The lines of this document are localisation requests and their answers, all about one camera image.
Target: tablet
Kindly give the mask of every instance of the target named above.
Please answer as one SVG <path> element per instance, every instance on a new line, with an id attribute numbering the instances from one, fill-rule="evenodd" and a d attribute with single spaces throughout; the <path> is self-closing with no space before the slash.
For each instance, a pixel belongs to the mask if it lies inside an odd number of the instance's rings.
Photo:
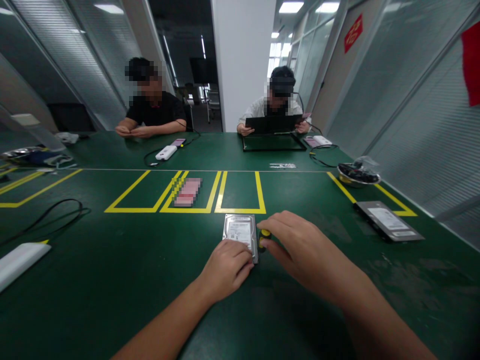
<path id="1" fill-rule="evenodd" d="M 295 131 L 295 125 L 300 124 L 304 119 L 302 114 L 284 116 L 247 117 L 245 126 L 255 129 L 249 135 L 265 135 L 277 133 L 289 133 Z"/>

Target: desk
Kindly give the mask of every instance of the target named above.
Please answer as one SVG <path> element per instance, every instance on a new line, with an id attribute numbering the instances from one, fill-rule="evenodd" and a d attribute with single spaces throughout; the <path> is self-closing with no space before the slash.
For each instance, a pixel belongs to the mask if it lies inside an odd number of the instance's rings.
<path id="1" fill-rule="evenodd" d="M 307 151 L 243 153 L 241 139 L 233 133 L 203 133 L 167 162 L 144 166 L 144 154 L 193 136 L 124 140 L 113 132 L 96 133 L 68 148 L 78 168 L 0 190 L 1 239 L 61 199 L 75 198 L 91 209 L 0 294 L 3 359 L 112 356 L 201 272 L 222 238 L 225 209 L 256 210 L 257 222 L 289 210 L 316 224 L 370 276 L 439 358 L 458 355 L 474 335 L 479 253 L 387 185 L 341 189 L 332 179 L 336 170 L 330 176 Z M 24 134 L 13 138 L 10 132 L 0 134 L 0 144 L 0 151 L 6 151 L 35 141 Z M 318 157 L 331 164 L 350 160 L 339 149 Z M 296 168 L 275 169 L 270 163 Z M 34 171 L 17 169 L 8 175 L 16 181 Z M 203 178 L 195 204 L 203 210 L 171 212 L 166 203 L 172 178 L 186 171 L 187 177 Z M 426 240 L 385 243 L 355 213 L 355 200 L 383 201 Z M 51 219 L 73 209 L 65 204 Z M 0 256 L 20 243 L 45 240 L 38 236 L 58 224 L 1 247 Z M 265 252 L 241 288 L 206 314 L 180 357 L 330 359 L 353 354 L 341 313 L 298 285 Z"/>

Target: plastic bottle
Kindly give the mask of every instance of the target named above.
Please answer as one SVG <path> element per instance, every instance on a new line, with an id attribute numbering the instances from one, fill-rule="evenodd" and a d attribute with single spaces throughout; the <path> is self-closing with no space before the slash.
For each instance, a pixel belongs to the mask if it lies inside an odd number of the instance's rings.
<path id="1" fill-rule="evenodd" d="M 22 125 L 35 139 L 37 139 L 43 146 L 48 148 L 51 152 L 60 152 L 65 150 L 65 145 L 62 144 L 50 131 L 40 124 L 35 116 L 32 114 L 18 114 L 11 117 L 17 123 Z"/>

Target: white shirt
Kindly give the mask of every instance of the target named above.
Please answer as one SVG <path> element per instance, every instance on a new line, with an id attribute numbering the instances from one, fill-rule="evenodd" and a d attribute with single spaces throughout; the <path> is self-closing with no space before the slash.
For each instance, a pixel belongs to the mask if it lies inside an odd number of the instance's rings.
<path id="1" fill-rule="evenodd" d="M 238 124 L 245 124 L 245 119 L 246 118 L 262 118 L 265 116 L 265 110 L 266 110 L 266 102 L 267 98 L 262 96 L 258 100 L 256 100 L 252 105 L 248 107 L 248 109 L 245 111 L 245 113 L 240 117 L 240 120 L 238 120 Z M 302 108 L 300 105 L 293 100 L 292 98 L 288 99 L 288 110 L 286 112 L 287 115 L 300 115 L 303 114 L 304 112 L 302 111 Z M 309 116 L 306 119 L 307 123 L 311 124 L 312 123 L 312 118 Z"/>

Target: white line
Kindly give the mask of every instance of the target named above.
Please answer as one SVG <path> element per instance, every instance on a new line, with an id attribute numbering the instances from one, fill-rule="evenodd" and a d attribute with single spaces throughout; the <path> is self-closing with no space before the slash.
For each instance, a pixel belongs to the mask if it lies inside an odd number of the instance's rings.
<path id="1" fill-rule="evenodd" d="M 21 169 L 39 169 L 38 167 L 25 167 L 22 166 Z M 144 169 L 103 169 L 103 168 L 87 168 L 87 167 L 70 167 L 68 170 L 102 170 L 102 171 L 170 171 L 170 172 L 178 172 L 178 171 L 187 171 L 183 170 L 173 170 L 173 169 L 153 169 L 153 168 L 144 168 Z M 302 170 L 288 170 L 288 171 L 279 171 L 279 170 L 192 170 L 188 169 L 190 172 L 211 172 L 216 173 L 219 171 L 226 171 L 230 173 L 279 173 L 279 174 L 288 174 L 288 173 L 328 173 L 328 171 L 302 171 Z"/>

